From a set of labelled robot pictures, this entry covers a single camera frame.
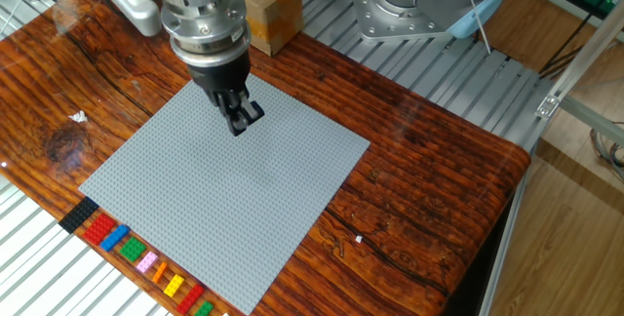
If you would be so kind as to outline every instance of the yellow lego brick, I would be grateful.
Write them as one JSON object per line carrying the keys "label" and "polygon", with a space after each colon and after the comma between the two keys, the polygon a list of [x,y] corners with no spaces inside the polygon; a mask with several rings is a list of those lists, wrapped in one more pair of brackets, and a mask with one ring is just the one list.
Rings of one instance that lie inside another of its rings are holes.
{"label": "yellow lego brick", "polygon": [[165,288],[165,294],[169,297],[174,297],[179,286],[184,282],[184,279],[178,275],[174,276],[171,282],[169,282],[169,286]]}

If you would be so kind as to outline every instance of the cardboard box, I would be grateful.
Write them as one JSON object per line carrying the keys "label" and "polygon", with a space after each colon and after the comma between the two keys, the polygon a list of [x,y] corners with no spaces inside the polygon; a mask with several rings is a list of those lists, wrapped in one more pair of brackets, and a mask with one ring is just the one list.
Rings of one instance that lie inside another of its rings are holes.
{"label": "cardboard box", "polygon": [[245,0],[252,45],[277,54],[303,28],[301,0]]}

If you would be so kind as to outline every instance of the pink lego brick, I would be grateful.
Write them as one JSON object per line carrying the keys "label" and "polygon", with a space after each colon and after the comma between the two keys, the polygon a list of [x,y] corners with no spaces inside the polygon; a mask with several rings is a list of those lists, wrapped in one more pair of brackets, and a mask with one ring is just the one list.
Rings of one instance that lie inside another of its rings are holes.
{"label": "pink lego brick", "polygon": [[143,260],[140,261],[136,269],[141,271],[142,273],[145,273],[145,271],[147,271],[149,267],[151,267],[154,264],[154,261],[156,261],[156,258],[158,258],[156,257],[156,254],[152,252],[147,253],[147,255],[143,258]]}

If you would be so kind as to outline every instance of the blue lego brick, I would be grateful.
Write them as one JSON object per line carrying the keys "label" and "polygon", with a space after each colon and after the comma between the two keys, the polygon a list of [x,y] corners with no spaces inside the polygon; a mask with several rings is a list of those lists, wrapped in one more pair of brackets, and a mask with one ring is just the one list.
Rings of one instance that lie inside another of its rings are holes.
{"label": "blue lego brick", "polygon": [[130,228],[127,225],[122,224],[114,232],[110,233],[108,238],[105,241],[101,242],[100,246],[107,252],[110,252],[117,243],[121,242],[122,239],[130,232]]}

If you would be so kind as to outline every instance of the small white debris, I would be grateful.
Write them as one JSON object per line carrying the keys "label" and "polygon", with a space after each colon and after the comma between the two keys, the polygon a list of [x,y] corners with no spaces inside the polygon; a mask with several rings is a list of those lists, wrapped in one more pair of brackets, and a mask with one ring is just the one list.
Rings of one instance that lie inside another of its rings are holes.
{"label": "small white debris", "polygon": [[89,121],[87,119],[87,116],[85,116],[85,111],[83,111],[83,110],[80,110],[75,115],[69,116],[69,118],[74,120],[74,121],[76,121],[76,122],[78,122],[78,123]]}

